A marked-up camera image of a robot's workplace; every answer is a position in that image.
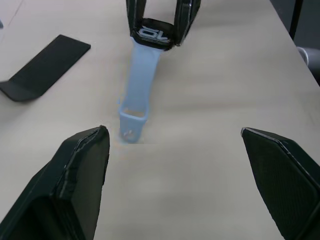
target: table surface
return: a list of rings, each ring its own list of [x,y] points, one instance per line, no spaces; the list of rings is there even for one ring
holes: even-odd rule
[[[148,0],[172,22],[175,0]],[[268,0],[202,0],[181,47],[164,53],[139,144],[119,141],[132,42],[124,0],[2,0],[0,79],[57,35],[91,44],[29,103],[0,94],[0,219],[71,135],[99,125],[111,149],[95,240],[282,240],[240,132],[298,142],[319,162],[320,88]]]

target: light blue watch strap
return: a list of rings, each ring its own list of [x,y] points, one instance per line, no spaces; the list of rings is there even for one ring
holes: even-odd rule
[[[119,108],[120,134],[129,143],[139,140],[149,114],[149,95],[160,54],[164,51],[137,43],[133,38],[126,95]]]

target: beige table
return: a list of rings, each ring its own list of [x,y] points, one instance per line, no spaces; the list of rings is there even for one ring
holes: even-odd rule
[[[283,239],[240,131],[276,132],[320,160],[320,88],[271,3],[202,0],[183,46],[160,59],[141,143],[125,145],[117,113],[132,49],[125,2],[0,1],[11,19],[0,80],[58,34],[92,45],[40,99],[0,94],[0,219],[64,139],[102,124],[111,157],[96,240]],[[146,16],[172,21],[174,8],[149,0]]]

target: black rubber pad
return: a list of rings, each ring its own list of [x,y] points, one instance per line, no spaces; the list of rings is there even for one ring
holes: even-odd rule
[[[109,150],[104,126],[66,139],[0,223],[0,240],[93,240]]]
[[[293,140],[244,128],[256,186],[285,240],[320,239],[320,167]]]
[[[59,35],[8,81],[0,90],[15,102],[41,97],[89,49],[87,43]]]

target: white table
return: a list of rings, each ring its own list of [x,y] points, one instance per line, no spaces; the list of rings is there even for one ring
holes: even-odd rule
[[[175,0],[148,1],[147,17],[173,20]],[[291,138],[320,163],[320,88],[268,0],[202,0],[183,46],[160,59],[149,121],[133,145],[118,138],[132,49],[126,1],[2,4],[12,19],[2,32],[0,80],[58,34],[92,47],[38,100],[0,94],[0,219],[64,139],[105,125],[111,156],[96,240],[283,239],[240,131]]]

